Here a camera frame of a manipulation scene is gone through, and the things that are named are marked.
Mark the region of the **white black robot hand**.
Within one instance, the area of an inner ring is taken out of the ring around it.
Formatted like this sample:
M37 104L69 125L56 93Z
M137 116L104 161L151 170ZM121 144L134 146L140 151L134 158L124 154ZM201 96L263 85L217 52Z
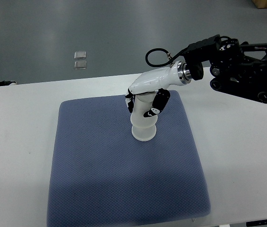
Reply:
M150 92L156 92L149 110L143 117L160 114L170 98L167 88L171 85L184 86L191 82L192 74L187 64L177 61L171 67L158 68L142 73L128 88L125 102L130 113L133 112L135 97Z

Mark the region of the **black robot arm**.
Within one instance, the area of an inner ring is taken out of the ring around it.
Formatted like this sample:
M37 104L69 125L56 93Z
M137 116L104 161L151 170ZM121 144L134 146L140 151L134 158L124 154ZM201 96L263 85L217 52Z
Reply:
M267 104L267 43L215 35L189 44L180 55L194 80L203 78L202 63L208 61L213 90Z

